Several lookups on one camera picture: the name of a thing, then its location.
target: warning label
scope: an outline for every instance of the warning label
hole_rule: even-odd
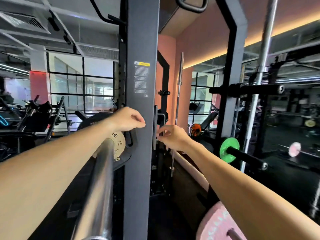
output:
[[[149,74],[150,63],[135,61],[135,73],[134,73],[134,92],[144,94],[145,97],[148,97],[146,94],[148,91],[147,88],[147,77]]]

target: green weight plate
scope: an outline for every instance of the green weight plate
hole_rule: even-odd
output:
[[[231,155],[231,154],[228,154],[226,152],[228,147],[233,147],[235,149],[240,149],[240,144],[239,144],[238,140],[236,138],[233,138],[233,137],[225,139],[223,141],[223,143],[221,144],[220,151],[219,151],[220,152],[220,158],[223,161],[225,161],[227,163],[230,163],[233,160],[235,160],[236,157]]]

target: left arm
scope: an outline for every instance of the left arm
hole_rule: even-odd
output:
[[[145,126],[134,109],[0,163],[0,239],[27,240],[101,143]]]

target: hand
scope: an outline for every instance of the hand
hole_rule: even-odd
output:
[[[111,117],[107,118],[107,121],[112,123],[114,131],[130,131],[134,128],[146,126],[146,122],[141,114],[129,107],[118,110]]]
[[[186,152],[193,140],[188,136],[184,129],[177,125],[165,125],[158,129],[157,133],[164,132],[163,136],[158,136],[158,140],[163,142],[167,147],[176,151]]]

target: beige weight plate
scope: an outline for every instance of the beige weight plate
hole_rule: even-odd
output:
[[[114,141],[114,158],[118,158],[126,147],[126,139],[121,131],[117,131],[110,136],[110,139]]]
[[[314,126],[316,126],[316,122],[314,120],[306,120],[304,122],[304,125],[307,127],[314,127]]]

